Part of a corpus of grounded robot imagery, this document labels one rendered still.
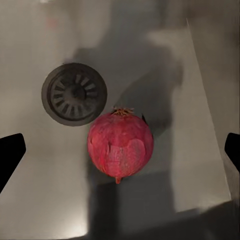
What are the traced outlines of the vidalia onion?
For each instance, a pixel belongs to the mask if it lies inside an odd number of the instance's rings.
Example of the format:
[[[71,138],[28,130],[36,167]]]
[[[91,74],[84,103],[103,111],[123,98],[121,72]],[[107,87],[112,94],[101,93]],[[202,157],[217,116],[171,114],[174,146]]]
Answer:
[[[114,177],[116,184],[148,163],[154,144],[144,116],[139,118],[124,107],[98,117],[87,135],[87,150],[93,164]]]

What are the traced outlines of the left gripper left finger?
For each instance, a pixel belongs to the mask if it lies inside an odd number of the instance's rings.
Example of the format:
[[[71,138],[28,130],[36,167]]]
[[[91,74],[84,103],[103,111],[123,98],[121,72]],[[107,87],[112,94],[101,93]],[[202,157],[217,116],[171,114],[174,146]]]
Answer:
[[[26,153],[22,133],[0,138],[0,193]]]

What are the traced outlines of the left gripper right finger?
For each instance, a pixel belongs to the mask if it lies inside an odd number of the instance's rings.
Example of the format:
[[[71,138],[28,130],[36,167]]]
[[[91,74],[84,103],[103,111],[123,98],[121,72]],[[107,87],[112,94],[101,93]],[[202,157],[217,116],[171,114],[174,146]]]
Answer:
[[[230,133],[224,150],[240,172],[240,134]]]

